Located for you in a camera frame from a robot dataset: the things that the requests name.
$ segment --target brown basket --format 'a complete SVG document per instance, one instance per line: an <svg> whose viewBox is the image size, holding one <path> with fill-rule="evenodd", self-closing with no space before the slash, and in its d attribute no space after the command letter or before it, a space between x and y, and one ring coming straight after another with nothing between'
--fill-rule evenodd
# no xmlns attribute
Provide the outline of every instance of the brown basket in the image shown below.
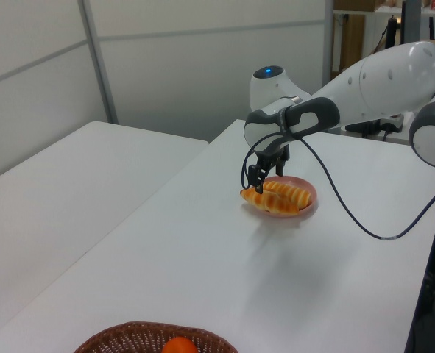
<svg viewBox="0 0 435 353"><path fill-rule="evenodd" d="M199 353L238 353L226 340L203 329L141 321L105 329L75 353L160 353L166 342L178 336L192 340Z"/></svg>

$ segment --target table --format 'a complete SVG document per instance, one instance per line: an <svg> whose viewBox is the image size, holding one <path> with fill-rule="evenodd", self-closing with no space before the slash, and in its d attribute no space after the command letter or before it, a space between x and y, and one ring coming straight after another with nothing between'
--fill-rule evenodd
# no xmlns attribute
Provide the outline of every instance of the table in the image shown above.
<svg viewBox="0 0 435 353"><path fill-rule="evenodd" d="M93 122L0 176L0 328L207 143Z"/></svg>
<svg viewBox="0 0 435 353"><path fill-rule="evenodd" d="M240 352L403 352L435 232L435 204L404 238L346 215L316 160L291 143L286 174L315 212L277 219L238 192L248 146L236 121L0 330L0 352L72 352L126 321L201 327ZM403 230L435 194L407 146L306 140L374 232Z"/></svg>

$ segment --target white wall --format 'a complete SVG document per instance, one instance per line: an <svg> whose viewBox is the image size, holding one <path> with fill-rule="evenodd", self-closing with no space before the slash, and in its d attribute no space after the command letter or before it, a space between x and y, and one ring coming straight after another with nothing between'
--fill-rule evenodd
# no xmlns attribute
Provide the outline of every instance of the white wall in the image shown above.
<svg viewBox="0 0 435 353"><path fill-rule="evenodd" d="M0 1L0 174L105 121L77 0Z"/></svg>
<svg viewBox="0 0 435 353"><path fill-rule="evenodd" d="M322 86L325 0L91 0L120 124L213 140L250 112L252 73Z"/></svg>

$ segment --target shelf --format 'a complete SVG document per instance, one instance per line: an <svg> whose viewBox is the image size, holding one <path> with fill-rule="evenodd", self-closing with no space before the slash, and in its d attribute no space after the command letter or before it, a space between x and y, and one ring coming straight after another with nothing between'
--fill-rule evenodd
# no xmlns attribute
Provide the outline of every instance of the shelf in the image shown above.
<svg viewBox="0 0 435 353"><path fill-rule="evenodd" d="M333 13L347 14L347 15L398 15L400 16L400 14L402 13L402 9L400 7L381 6L375 12L334 10ZM423 7L422 16L435 17L435 10L431 10L429 7Z"/></svg>
<svg viewBox="0 0 435 353"><path fill-rule="evenodd" d="M402 9L400 7L381 6L375 11L375 13L385 13L400 16ZM429 7L423 7L422 16L435 17L435 10L431 10Z"/></svg>

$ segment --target orange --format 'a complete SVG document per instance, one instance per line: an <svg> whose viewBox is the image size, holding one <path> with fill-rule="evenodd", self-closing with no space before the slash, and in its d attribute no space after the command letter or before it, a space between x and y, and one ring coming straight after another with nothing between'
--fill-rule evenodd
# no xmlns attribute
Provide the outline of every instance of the orange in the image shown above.
<svg viewBox="0 0 435 353"><path fill-rule="evenodd" d="M166 342L161 353L198 353L198 351L191 340L176 337Z"/></svg>

